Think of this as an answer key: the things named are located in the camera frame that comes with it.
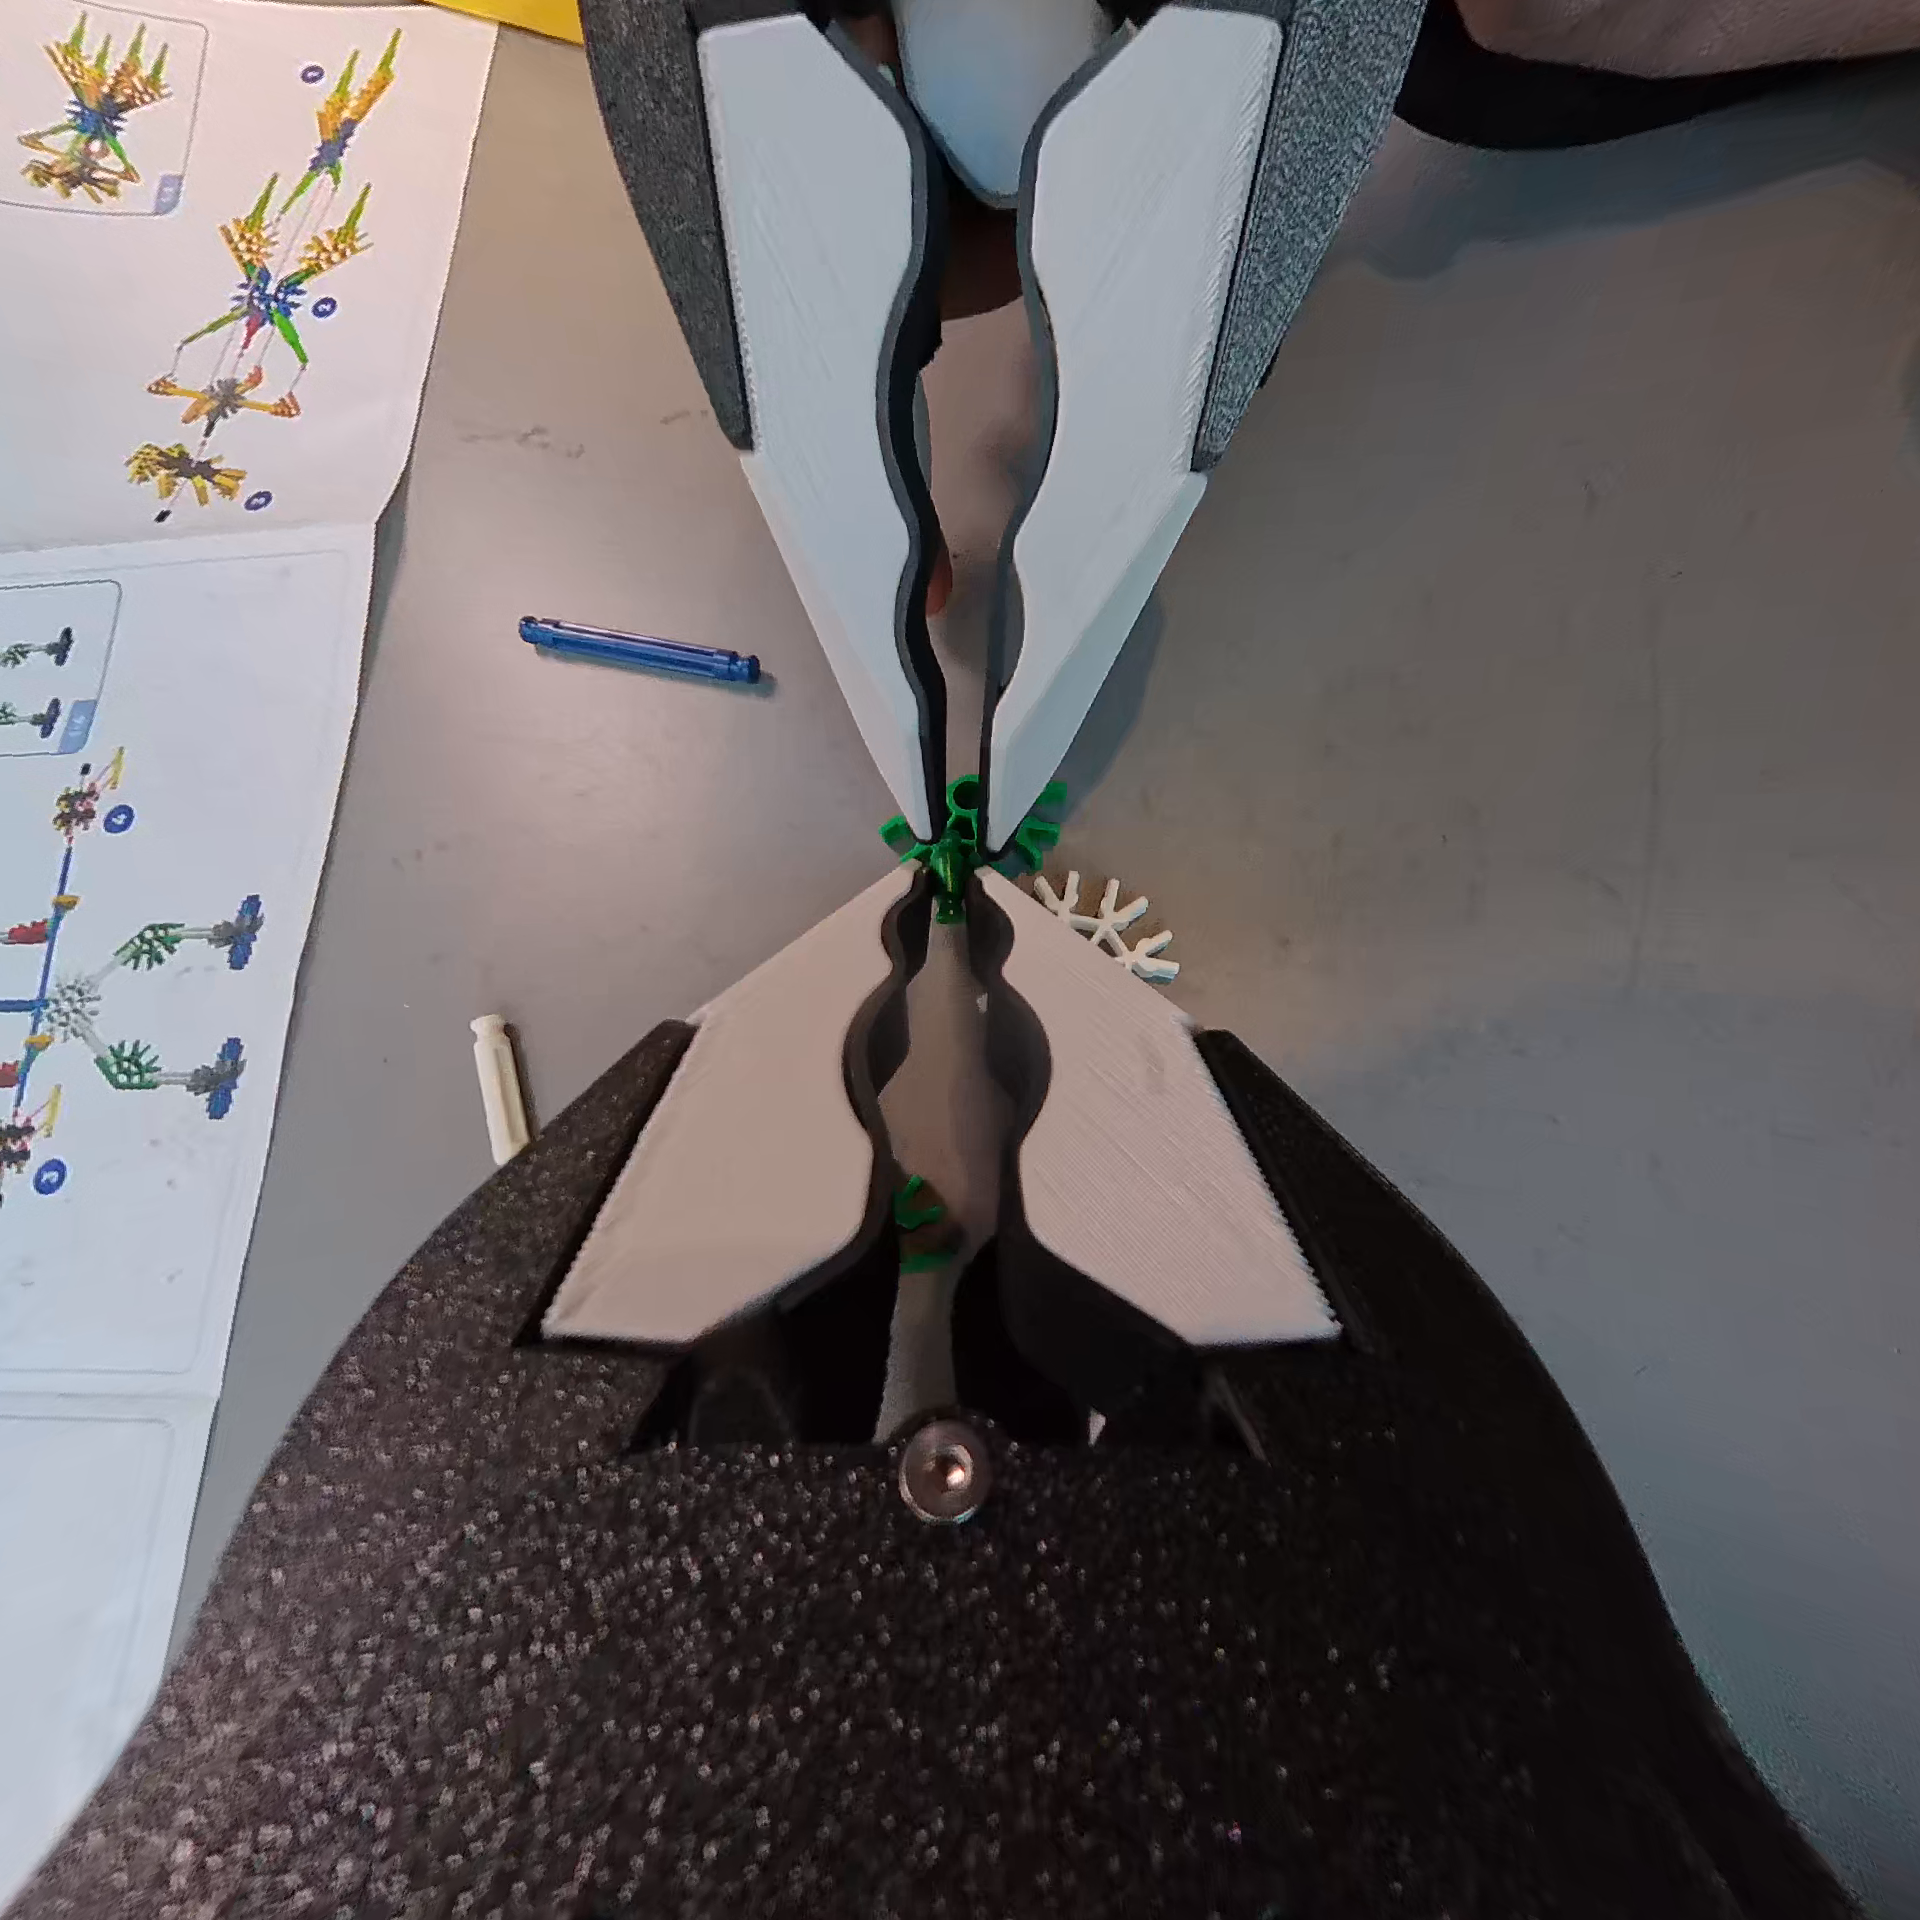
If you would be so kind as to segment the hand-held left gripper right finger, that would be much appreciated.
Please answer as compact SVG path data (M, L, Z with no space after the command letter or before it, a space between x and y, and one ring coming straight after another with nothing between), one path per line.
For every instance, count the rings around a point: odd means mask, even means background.
M1220 1353L1340 1324L1194 1022L1010 880L974 880L988 1063L1012 1105L999 1302L1033 1369L1123 1415Z

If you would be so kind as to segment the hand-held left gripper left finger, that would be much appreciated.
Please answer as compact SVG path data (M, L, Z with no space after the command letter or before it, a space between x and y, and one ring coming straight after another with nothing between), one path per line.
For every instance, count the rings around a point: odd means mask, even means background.
M668 1360L659 1420L873 1420L898 1295L880 1090L930 886L896 866L699 1008L542 1337Z

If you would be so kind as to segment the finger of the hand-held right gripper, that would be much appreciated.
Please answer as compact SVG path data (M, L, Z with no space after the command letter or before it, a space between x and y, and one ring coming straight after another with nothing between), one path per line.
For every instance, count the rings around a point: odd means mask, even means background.
M807 17L713 17L698 62L751 419L742 468L880 778L930 840L942 684L914 440L928 144L900 87Z
M1055 779L1207 489L1194 467L1283 25L1163 7L1048 107L1022 184L1048 456L1007 547L991 832Z

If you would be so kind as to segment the short white toy rod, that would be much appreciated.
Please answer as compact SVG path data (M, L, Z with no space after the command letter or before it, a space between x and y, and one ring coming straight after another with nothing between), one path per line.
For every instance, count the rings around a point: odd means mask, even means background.
M505 1169L535 1138L520 1049L504 1016L471 1020L471 1057L483 1095L487 1144L497 1169Z

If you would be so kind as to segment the white snowflake toy connector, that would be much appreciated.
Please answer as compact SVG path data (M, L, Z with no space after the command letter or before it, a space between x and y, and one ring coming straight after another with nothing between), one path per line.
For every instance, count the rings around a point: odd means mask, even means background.
M1068 872L1064 888L1055 888L1048 875L1038 873L1032 880L1032 896L1068 931L1106 953L1127 976L1155 988L1163 988L1180 976L1182 962L1169 958L1174 931L1151 928L1142 932L1142 923L1152 913L1151 896L1124 898L1121 879L1110 879L1094 905L1082 902L1080 872Z

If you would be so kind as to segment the blue toy rod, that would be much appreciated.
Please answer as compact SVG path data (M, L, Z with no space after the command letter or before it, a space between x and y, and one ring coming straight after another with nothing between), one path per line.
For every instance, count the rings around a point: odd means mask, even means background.
M724 648L604 632L578 622L523 616L520 640L545 657L608 666L622 672L756 688L761 662Z

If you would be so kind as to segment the person's right forearm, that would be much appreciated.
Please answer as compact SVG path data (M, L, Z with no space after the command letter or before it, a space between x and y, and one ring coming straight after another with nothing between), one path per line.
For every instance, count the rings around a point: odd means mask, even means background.
M1458 3L1479 49L1652 81L1918 49L1915 3Z

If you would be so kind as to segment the grey desk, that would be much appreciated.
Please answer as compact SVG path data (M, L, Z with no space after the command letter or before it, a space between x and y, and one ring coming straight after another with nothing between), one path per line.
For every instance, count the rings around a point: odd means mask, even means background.
M545 657L521 618L756 657ZM1728 1719L1915 1915L1915 82L1393 128L1064 776L1058 865L1503 1295ZM540 1114L896 809L578 51L500 34L184 1572Z

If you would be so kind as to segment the person's right hand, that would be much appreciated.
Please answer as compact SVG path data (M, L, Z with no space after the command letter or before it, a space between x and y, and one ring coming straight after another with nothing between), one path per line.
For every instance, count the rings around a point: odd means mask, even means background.
M1012 211L951 211L939 308L939 344L923 372L934 425L974 431L1032 419L1040 361Z

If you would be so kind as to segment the toy instruction poster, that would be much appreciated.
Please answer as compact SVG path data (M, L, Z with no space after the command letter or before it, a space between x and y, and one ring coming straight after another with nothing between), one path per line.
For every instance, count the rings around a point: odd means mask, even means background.
M4 4L3 1876L153 1702L495 31Z

